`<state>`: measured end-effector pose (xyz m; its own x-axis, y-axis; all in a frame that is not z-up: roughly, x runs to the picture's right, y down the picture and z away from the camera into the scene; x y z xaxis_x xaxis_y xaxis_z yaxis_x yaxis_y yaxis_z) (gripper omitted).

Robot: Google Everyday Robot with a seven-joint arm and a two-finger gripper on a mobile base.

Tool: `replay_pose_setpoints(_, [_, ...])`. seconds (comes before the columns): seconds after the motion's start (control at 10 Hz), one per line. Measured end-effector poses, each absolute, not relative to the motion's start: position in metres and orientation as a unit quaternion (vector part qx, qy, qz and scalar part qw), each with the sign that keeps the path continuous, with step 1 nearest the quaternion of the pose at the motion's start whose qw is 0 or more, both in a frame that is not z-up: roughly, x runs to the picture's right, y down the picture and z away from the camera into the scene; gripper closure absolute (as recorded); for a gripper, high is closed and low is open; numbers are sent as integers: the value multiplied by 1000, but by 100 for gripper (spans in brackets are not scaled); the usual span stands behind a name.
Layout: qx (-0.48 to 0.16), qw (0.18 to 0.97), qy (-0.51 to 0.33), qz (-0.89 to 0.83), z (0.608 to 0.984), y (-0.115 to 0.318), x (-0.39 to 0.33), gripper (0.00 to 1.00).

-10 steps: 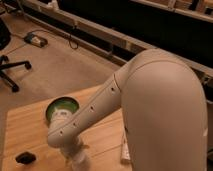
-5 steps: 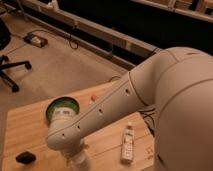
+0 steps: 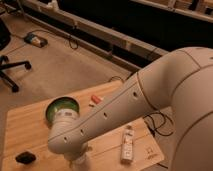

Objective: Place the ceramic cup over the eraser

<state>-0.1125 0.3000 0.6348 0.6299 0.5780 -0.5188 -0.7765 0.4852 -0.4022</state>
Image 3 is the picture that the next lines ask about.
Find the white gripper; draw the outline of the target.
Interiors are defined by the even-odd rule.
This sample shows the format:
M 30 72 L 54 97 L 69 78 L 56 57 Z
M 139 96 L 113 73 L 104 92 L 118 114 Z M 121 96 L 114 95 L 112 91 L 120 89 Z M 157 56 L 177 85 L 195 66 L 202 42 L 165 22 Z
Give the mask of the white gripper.
M 88 150 L 88 144 L 74 147 L 69 152 L 66 153 L 66 159 L 70 162 L 82 163 L 85 160 L 85 155 Z

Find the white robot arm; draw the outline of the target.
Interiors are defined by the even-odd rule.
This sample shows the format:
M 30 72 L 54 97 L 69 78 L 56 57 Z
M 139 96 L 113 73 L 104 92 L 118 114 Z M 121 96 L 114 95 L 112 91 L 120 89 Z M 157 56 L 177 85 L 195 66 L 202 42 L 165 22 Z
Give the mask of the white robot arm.
M 174 118 L 169 171 L 213 171 L 213 48 L 206 47 L 160 57 L 80 118 L 56 113 L 48 148 L 77 159 L 88 141 L 167 107 Z

